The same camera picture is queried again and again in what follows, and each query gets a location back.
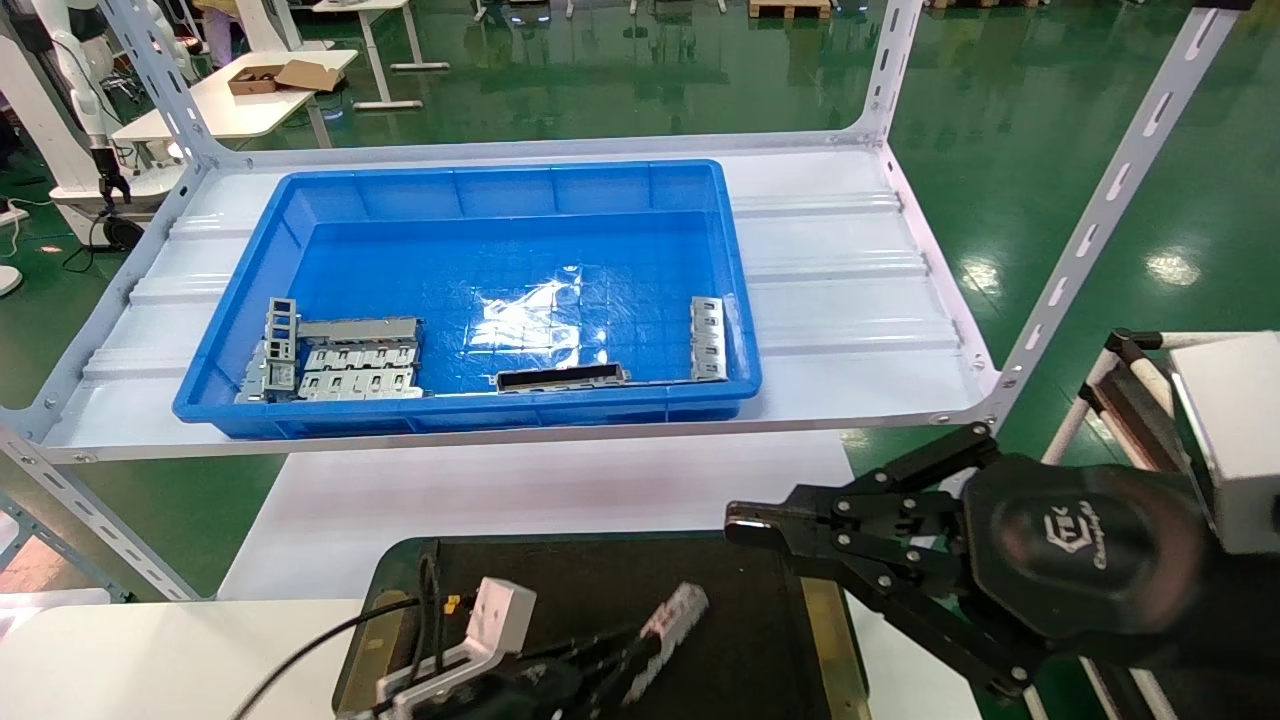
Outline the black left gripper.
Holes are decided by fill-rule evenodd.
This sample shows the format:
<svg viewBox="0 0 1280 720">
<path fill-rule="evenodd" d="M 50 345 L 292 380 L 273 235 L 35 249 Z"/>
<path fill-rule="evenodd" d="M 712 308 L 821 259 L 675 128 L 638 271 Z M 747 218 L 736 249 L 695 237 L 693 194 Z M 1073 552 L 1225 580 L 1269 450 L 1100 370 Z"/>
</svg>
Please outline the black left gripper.
<svg viewBox="0 0 1280 720">
<path fill-rule="evenodd" d="M 645 692 L 666 660 L 663 641 L 622 626 L 524 651 L 508 671 L 421 694 L 402 708 L 410 719 L 562 719 L 586 703 L 621 708 Z M 568 665 L 545 665 L 552 662 Z"/>
</svg>

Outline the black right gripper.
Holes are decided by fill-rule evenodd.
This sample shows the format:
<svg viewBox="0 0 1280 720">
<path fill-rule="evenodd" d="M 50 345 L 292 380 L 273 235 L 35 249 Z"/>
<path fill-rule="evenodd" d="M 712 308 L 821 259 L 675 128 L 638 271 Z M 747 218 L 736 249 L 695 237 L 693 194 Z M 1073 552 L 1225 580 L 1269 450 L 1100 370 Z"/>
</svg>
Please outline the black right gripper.
<svg viewBox="0 0 1280 720">
<path fill-rule="evenodd" d="M 916 537 L 955 539 L 964 511 L 977 585 L 1043 638 L 1158 635 L 1176 625 L 1213 557 L 1188 479 L 998 456 L 989 428 L 970 424 L 841 487 L 795 486 L 778 503 L 733 501 L 724 538 L 800 557 L 801 577 L 835 582 L 973 685 L 1009 701 L 1032 688 L 1044 653 L 1000 644 L 864 557 L 896 557 Z M 979 471 L 961 501 L 940 488 L 970 470 Z"/>
</svg>

